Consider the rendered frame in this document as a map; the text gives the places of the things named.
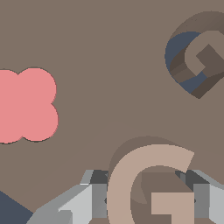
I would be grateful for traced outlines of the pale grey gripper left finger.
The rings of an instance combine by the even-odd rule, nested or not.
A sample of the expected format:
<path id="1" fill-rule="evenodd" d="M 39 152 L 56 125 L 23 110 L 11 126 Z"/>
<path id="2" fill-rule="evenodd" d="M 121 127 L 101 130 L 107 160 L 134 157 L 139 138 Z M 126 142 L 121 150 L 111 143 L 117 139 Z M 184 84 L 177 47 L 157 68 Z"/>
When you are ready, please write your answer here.
<path id="1" fill-rule="evenodd" d="M 27 224 L 88 224 L 106 218 L 108 174 L 86 170 L 78 185 L 38 208 Z"/>

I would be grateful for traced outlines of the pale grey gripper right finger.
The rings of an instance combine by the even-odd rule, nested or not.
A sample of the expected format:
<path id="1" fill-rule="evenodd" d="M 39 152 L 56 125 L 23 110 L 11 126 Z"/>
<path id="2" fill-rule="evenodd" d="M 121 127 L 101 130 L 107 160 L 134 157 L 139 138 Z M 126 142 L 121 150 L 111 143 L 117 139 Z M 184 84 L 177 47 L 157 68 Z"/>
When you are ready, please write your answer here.
<path id="1" fill-rule="evenodd" d="M 224 224 L 224 185 L 200 170 L 175 174 L 194 192 L 194 217 Z"/>

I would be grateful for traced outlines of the tan letter G block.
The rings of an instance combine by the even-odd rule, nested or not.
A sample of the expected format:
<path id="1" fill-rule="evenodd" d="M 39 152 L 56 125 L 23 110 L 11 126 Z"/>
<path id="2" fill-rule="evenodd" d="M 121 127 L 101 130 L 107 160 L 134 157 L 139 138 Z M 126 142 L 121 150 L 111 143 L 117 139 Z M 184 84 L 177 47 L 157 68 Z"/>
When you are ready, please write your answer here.
<path id="1" fill-rule="evenodd" d="M 135 224 L 130 210 L 130 193 L 138 173 L 159 165 L 186 172 L 193 155 L 192 151 L 155 136 L 140 136 L 124 143 L 109 165 L 109 223 Z"/>

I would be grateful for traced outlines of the brown board with cutout slots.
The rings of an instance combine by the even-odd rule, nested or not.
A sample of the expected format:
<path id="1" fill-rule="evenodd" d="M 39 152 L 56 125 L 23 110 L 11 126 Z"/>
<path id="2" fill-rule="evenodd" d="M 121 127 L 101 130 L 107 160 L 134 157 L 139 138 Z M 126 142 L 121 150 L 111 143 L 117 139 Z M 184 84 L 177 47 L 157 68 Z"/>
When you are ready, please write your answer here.
<path id="1" fill-rule="evenodd" d="M 224 79 L 195 98 L 165 65 L 170 36 L 202 11 L 224 0 L 0 0 L 0 69 L 45 69 L 59 113 L 49 139 L 0 143 L 0 191 L 36 210 L 145 136 L 192 151 L 191 168 L 224 184 Z"/>

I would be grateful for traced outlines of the pink four-lobed clover block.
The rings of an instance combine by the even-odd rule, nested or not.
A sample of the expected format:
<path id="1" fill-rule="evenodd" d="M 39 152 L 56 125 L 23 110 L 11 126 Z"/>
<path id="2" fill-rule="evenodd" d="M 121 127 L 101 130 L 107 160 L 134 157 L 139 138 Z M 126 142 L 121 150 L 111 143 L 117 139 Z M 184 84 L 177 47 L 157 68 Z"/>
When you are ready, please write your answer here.
<path id="1" fill-rule="evenodd" d="M 0 143 L 51 137 L 59 125 L 53 106 L 56 89 L 54 78 L 44 69 L 0 70 Z"/>

